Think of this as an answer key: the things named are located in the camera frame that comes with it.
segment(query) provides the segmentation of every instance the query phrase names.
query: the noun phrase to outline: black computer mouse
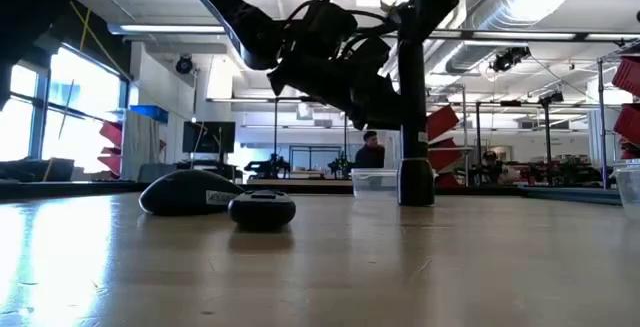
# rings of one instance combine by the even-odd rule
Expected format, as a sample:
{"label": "black computer mouse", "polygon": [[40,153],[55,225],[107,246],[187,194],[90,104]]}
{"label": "black computer mouse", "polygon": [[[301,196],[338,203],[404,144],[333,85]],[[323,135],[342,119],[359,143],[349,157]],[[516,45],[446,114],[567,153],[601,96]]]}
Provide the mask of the black computer mouse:
{"label": "black computer mouse", "polygon": [[226,212],[244,190],[223,177],[200,170],[170,173],[153,182],[140,196],[145,212],[161,216],[191,216]]}
{"label": "black computer mouse", "polygon": [[245,230],[278,230],[296,215],[293,200],[282,192],[247,191],[229,204],[229,215]]}

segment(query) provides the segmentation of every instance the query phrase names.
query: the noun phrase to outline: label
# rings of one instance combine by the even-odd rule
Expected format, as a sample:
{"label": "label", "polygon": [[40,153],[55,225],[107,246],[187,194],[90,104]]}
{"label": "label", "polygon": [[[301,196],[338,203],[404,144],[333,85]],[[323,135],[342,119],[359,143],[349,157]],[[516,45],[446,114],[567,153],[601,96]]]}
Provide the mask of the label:
{"label": "label", "polygon": [[234,193],[207,191],[206,202],[212,206],[226,206],[236,197],[237,195]]}

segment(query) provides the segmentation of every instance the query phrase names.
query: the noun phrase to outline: blue bin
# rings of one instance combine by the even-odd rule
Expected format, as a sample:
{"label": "blue bin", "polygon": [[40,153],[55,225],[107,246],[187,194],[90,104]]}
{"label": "blue bin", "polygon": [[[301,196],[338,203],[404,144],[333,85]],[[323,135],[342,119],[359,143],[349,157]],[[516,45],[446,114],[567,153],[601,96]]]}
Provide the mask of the blue bin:
{"label": "blue bin", "polygon": [[169,123],[169,112],[154,105],[137,105],[129,106],[129,109],[135,113],[147,116],[160,123]]}

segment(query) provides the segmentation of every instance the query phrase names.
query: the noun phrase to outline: workbench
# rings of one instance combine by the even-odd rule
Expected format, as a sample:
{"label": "workbench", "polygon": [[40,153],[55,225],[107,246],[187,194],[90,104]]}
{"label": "workbench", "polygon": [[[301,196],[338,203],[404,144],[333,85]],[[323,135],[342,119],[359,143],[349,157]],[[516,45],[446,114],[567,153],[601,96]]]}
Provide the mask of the workbench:
{"label": "workbench", "polygon": [[633,326],[640,225],[620,207],[294,196],[277,234],[161,218],[138,194],[0,205],[0,325]]}

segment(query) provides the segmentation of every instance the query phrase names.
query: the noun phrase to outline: monitor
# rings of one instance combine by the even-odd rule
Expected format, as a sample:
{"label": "monitor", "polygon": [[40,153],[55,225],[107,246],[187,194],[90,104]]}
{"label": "monitor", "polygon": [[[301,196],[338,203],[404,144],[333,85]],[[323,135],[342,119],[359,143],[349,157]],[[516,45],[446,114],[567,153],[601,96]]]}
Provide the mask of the monitor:
{"label": "monitor", "polygon": [[[202,124],[204,124],[204,129],[202,136],[200,136]],[[222,153],[233,153],[235,139],[235,122],[185,122],[182,134],[182,152],[220,153],[220,146],[217,142],[219,140],[222,144]]]}

